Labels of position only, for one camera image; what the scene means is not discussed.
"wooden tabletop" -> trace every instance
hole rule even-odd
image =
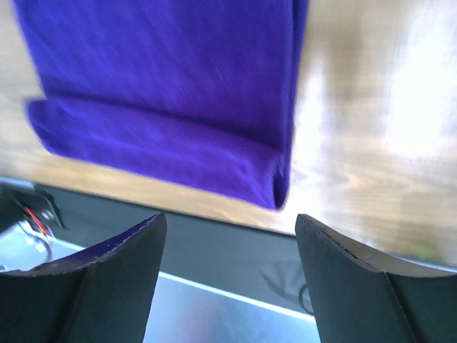
[[[0,175],[293,234],[298,213],[386,252],[457,264],[455,0],[318,0],[303,47],[291,190],[279,212],[52,156],[42,96],[0,0]]]

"purple towel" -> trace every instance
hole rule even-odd
[[[306,0],[14,0],[55,154],[279,208]]]

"wood grain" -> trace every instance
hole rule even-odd
[[[457,264],[454,0],[310,3],[279,212],[50,155],[24,116],[42,94],[6,0],[0,44],[0,174],[287,234],[307,213],[386,252]]]

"fabric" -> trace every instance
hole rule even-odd
[[[306,0],[14,3],[50,152],[283,204]]]

